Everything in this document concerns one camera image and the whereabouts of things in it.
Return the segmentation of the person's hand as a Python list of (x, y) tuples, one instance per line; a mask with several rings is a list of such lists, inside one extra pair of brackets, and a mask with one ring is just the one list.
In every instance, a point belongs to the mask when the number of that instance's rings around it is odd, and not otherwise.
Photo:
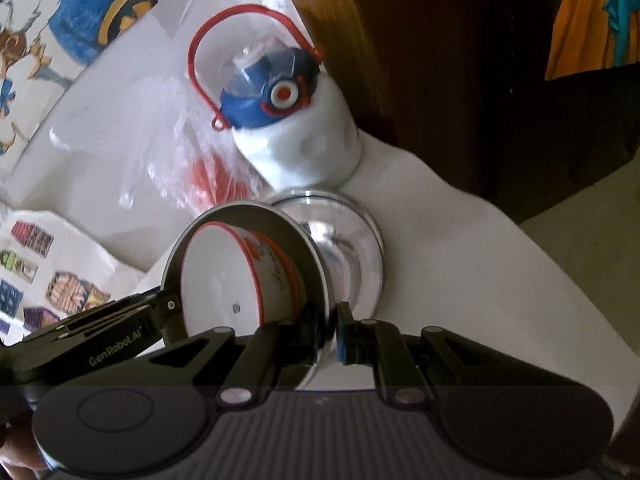
[(1, 427), (1, 478), (37, 479), (48, 466), (32, 434), (32, 422), (20, 420)]

